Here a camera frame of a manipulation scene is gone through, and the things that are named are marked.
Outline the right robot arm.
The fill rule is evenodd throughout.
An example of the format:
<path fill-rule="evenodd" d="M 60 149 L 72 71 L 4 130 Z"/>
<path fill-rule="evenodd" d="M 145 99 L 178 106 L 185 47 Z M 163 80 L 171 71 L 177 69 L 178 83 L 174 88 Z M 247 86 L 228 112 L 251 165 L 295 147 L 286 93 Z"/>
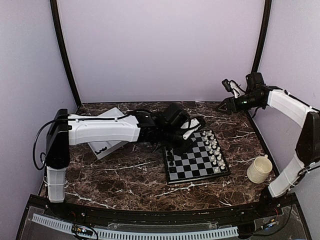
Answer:
<path fill-rule="evenodd" d="M 274 113 L 265 120 L 258 118 L 258 125 L 277 157 L 281 173 L 262 194 L 263 200 L 255 205 L 255 213 L 266 217 L 275 208 L 272 199 L 279 198 L 296 187 L 310 171 L 320 166 L 320 111 L 275 85 L 267 85 L 260 72 L 245 77 L 246 88 L 234 80 L 224 79 L 222 85 L 231 97 L 225 98 L 217 111 L 225 114 L 266 110 Z"/>

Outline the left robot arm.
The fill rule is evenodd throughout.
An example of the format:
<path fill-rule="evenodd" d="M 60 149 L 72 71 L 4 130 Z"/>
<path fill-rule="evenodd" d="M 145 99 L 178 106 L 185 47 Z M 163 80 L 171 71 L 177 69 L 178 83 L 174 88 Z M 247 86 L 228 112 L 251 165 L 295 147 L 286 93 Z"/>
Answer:
<path fill-rule="evenodd" d="M 151 112 L 135 109 L 125 115 L 84 116 L 58 110 L 53 120 L 40 130 L 49 127 L 46 135 L 46 151 L 40 154 L 46 169 L 47 194 L 51 210 L 60 218 L 71 213 L 65 200 L 66 170 L 70 164 L 70 146 L 95 142 L 140 142 L 160 144 L 184 154 L 193 145 L 184 133 L 191 130 L 190 115 L 178 104 L 170 104 L 165 111 Z"/>

